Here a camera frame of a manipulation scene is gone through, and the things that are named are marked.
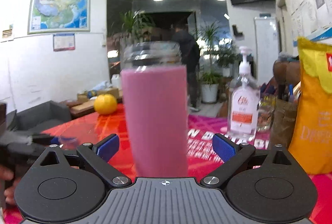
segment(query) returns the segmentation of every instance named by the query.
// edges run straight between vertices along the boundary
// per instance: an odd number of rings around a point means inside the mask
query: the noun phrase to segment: gray gripper base
[[[25,220],[24,224],[34,224]],[[72,224],[257,224],[236,212],[217,189],[199,186],[193,178],[138,178],[114,189],[105,203]],[[296,224],[309,224],[307,219]]]

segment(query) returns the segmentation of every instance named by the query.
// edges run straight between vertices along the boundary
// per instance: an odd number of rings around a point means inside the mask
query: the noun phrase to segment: hand
[[[10,181],[13,179],[13,177],[14,177],[14,173],[10,169],[0,165],[0,180]],[[13,186],[11,186],[10,188],[5,190],[4,195],[6,197],[6,203],[8,203],[10,205],[15,204],[14,190],[20,180],[21,180],[20,178],[16,179],[13,183]]]

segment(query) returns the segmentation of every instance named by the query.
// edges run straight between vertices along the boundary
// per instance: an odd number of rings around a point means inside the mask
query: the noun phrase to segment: gray armchair
[[[41,132],[69,121],[71,115],[67,105],[51,100],[17,113],[12,125],[18,131]]]

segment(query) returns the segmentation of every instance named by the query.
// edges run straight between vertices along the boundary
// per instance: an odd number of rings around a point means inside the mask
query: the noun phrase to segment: plant pot
[[[202,102],[204,103],[216,103],[217,102],[217,93],[218,93],[218,84],[214,85],[201,85],[202,88]]]
[[[222,75],[223,77],[230,77],[230,68],[223,68]]]

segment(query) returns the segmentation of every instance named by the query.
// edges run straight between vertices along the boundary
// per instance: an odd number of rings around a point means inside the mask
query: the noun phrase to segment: shoe
[[[189,107],[189,109],[192,111],[192,112],[194,112],[194,113],[197,113],[197,112],[199,112],[200,111],[200,109],[199,108],[197,108],[197,107]]]

